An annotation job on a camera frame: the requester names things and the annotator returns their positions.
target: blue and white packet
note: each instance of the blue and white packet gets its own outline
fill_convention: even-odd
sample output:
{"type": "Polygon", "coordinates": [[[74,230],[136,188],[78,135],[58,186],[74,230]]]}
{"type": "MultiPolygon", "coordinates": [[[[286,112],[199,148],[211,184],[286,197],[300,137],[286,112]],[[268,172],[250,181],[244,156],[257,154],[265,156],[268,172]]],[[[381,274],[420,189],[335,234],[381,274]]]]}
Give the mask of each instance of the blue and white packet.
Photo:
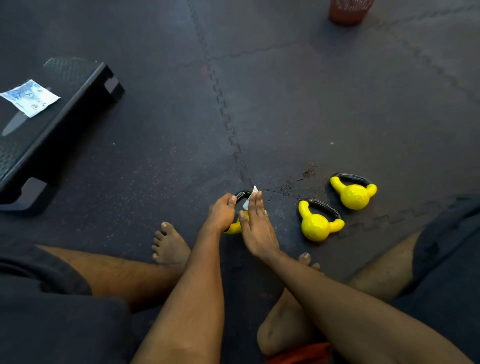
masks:
{"type": "Polygon", "coordinates": [[[0,93],[4,99],[9,100],[18,110],[29,118],[45,110],[60,97],[43,88],[34,80],[28,80],[23,85],[9,91],[0,93]]]}

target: big toe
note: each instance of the big toe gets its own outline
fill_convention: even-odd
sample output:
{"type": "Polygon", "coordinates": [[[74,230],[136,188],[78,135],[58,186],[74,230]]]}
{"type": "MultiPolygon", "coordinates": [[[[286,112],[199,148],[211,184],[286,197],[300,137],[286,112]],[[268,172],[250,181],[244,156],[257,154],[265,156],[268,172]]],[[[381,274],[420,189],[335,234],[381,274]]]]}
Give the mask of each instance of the big toe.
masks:
{"type": "Polygon", "coordinates": [[[162,222],[161,227],[162,227],[162,231],[165,232],[167,235],[174,234],[177,232],[173,227],[173,225],[166,221],[162,222]]]}
{"type": "Polygon", "coordinates": [[[299,256],[299,262],[306,266],[310,265],[311,261],[312,261],[312,257],[308,253],[303,253],[299,256]]]}

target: red basket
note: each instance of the red basket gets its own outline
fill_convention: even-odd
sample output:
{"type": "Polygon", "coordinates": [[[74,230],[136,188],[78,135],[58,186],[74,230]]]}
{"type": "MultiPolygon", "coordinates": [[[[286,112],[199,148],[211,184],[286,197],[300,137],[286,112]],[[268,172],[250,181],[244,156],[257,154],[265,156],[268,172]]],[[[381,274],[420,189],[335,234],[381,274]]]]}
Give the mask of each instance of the red basket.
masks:
{"type": "Polygon", "coordinates": [[[328,18],[339,25],[357,25],[362,22],[375,0],[330,0],[328,18]]]}

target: dark shorts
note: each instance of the dark shorts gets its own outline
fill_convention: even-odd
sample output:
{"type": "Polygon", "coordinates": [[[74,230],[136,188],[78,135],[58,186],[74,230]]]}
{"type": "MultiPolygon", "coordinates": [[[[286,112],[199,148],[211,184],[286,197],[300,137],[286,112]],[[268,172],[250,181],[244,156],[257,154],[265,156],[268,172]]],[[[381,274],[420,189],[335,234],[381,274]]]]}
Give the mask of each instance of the dark shorts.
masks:
{"type": "Polygon", "coordinates": [[[83,277],[20,240],[0,242],[0,362],[129,363],[130,310],[92,297],[83,277]]]}
{"type": "MultiPolygon", "coordinates": [[[[413,283],[393,302],[480,363],[480,197],[457,202],[420,235],[413,283]]],[[[130,312],[91,296],[68,264],[0,237],[2,363],[128,363],[135,350],[130,312]]]]}

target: kettlebell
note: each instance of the kettlebell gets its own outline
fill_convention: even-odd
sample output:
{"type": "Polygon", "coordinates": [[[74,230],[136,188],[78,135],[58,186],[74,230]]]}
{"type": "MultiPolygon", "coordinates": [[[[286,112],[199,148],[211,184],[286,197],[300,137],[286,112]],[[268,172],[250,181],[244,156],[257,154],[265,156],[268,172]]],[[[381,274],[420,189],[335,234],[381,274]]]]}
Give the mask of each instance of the kettlebell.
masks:
{"type": "MultiPolygon", "coordinates": [[[[252,193],[250,191],[240,191],[235,194],[237,197],[237,202],[235,203],[235,206],[240,200],[243,200],[244,198],[249,198],[252,193]]],[[[250,221],[250,218],[248,217],[248,211],[245,211],[245,216],[247,217],[248,221],[250,221]]],[[[230,225],[228,229],[224,231],[225,234],[238,234],[241,232],[241,225],[240,225],[240,218],[237,218],[237,222],[234,222],[233,224],[230,225]]]]}
{"type": "Polygon", "coordinates": [[[299,212],[303,219],[301,222],[301,231],[307,239],[313,242],[321,242],[322,240],[325,240],[328,234],[342,230],[345,225],[342,215],[337,210],[315,198],[301,200],[299,202],[299,212]],[[330,222],[322,215],[312,214],[309,205],[329,213],[335,217],[335,221],[330,222]]]}
{"type": "Polygon", "coordinates": [[[372,181],[364,177],[356,176],[349,173],[337,173],[330,178],[330,183],[333,188],[340,194],[342,203],[352,209],[360,210],[368,205],[370,197],[377,193],[377,186],[372,181]],[[340,179],[345,179],[351,182],[358,182],[364,184],[366,187],[359,184],[351,184],[346,186],[340,179]]]}

